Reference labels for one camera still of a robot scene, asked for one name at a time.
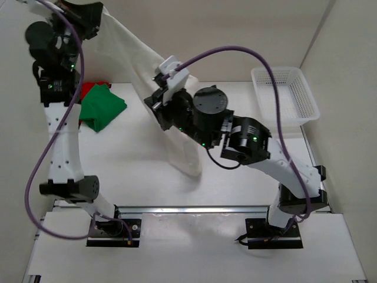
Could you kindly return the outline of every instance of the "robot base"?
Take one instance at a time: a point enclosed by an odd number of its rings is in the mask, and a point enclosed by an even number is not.
[[[246,219],[248,249],[302,249],[299,226],[294,223],[282,236],[274,237],[267,228],[265,218]]]
[[[132,242],[127,239],[127,231],[123,228],[116,235],[109,235],[106,232],[89,226],[87,246],[117,247],[117,248],[138,248],[140,244],[141,219],[122,218],[131,229]]]

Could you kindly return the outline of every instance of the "white table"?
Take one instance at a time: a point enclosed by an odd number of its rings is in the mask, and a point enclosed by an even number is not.
[[[251,83],[218,83],[238,116],[260,118]],[[120,206],[266,206],[277,181],[241,167],[217,167],[200,148],[203,173],[189,177],[167,162],[161,131],[130,84],[111,91],[128,108],[95,134],[82,127],[80,151],[85,174],[100,178],[101,193]],[[291,154],[311,164],[300,129],[286,139]],[[219,156],[220,148],[214,151]],[[55,231],[87,233],[89,216],[58,203],[44,225]],[[256,213],[143,215],[138,249],[87,248],[42,234],[28,270],[50,282],[351,282],[365,279],[342,215],[313,214],[300,225],[304,249],[248,251],[234,243],[244,220]]]

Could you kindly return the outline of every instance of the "wall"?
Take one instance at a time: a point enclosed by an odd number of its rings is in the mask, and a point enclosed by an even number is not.
[[[32,60],[24,40],[26,27],[40,20],[19,3],[0,8],[0,282],[19,283],[29,261],[36,229],[24,207],[24,190],[34,164],[48,141]],[[38,184],[47,177],[46,164],[35,178],[31,205],[38,217],[48,202]]]
[[[376,11],[373,0],[336,1],[302,67],[321,111],[305,130],[369,282],[377,282]]]
[[[261,53],[271,65],[299,67],[329,0],[102,2],[111,15],[165,58],[174,54],[185,61],[208,49],[236,44]],[[92,52],[94,40],[85,43],[86,77],[127,80],[125,70]],[[227,52],[195,63],[190,71],[200,81],[249,81],[251,69],[259,66],[251,56]]]

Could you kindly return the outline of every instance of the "green cloth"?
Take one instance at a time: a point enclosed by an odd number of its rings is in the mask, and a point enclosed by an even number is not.
[[[98,133],[126,108],[124,100],[107,85],[96,84],[81,102],[80,120]]]

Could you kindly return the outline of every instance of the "white basket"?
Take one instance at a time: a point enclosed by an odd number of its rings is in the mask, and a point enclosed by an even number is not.
[[[283,127],[297,127],[319,118],[318,106],[301,70],[274,67]],[[252,69],[252,79],[264,124],[276,125],[276,102],[271,78],[265,68]]]

